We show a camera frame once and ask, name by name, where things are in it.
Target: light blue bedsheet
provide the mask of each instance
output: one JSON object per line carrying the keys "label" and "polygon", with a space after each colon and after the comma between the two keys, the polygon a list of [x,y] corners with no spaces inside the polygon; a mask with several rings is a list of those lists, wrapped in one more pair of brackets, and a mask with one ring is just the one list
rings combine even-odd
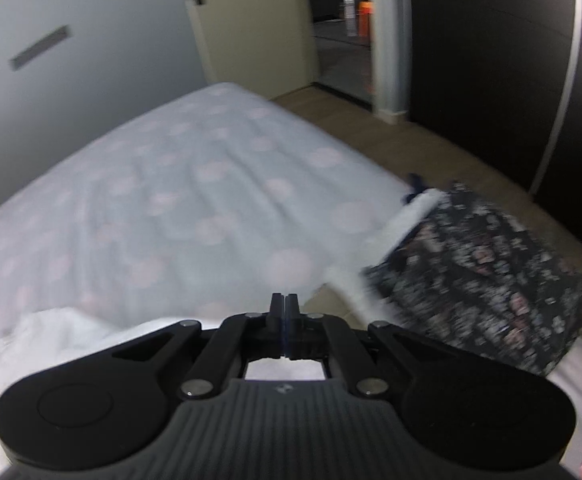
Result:
{"label": "light blue bedsheet", "polygon": [[264,311],[272,292],[306,301],[407,192],[278,106],[210,86],[116,128],[0,207],[0,333],[60,306],[127,327]]}

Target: black floral fabric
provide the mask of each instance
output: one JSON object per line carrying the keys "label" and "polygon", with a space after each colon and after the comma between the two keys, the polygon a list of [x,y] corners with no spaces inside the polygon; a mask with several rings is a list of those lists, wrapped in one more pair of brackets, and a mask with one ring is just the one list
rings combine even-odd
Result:
{"label": "black floral fabric", "polygon": [[405,328],[534,374],[582,332],[582,274],[463,184],[363,272]]}

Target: white door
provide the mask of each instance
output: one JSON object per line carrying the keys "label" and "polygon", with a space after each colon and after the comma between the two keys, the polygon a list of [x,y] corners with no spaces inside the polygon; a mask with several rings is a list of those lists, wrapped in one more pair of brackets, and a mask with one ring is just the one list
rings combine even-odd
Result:
{"label": "white door", "polygon": [[315,80],[308,0],[187,0],[210,82],[231,81],[266,98]]}

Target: floor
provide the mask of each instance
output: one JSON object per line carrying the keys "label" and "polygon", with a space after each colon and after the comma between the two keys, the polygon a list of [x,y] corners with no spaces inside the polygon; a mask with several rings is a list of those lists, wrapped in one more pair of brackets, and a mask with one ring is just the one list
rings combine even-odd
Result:
{"label": "floor", "polygon": [[313,24],[320,78],[326,86],[371,104],[371,47],[367,38],[348,37],[344,21]]}
{"label": "floor", "polygon": [[442,189],[452,180],[462,181],[520,219],[582,272],[582,244],[573,235],[533,203],[524,189],[448,140],[408,121],[391,126],[318,88],[304,88],[275,101],[402,179],[419,173]]}

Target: dark wardrobe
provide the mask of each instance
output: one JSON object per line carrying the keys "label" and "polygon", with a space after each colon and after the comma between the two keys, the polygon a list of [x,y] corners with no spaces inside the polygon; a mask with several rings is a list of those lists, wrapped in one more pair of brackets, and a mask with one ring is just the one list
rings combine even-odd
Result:
{"label": "dark wardrobe", "polygon": [[[529,189],[564,86],[574,3],[411,0],[411,120]],[[536,200],[582,241],[582,40]]]}

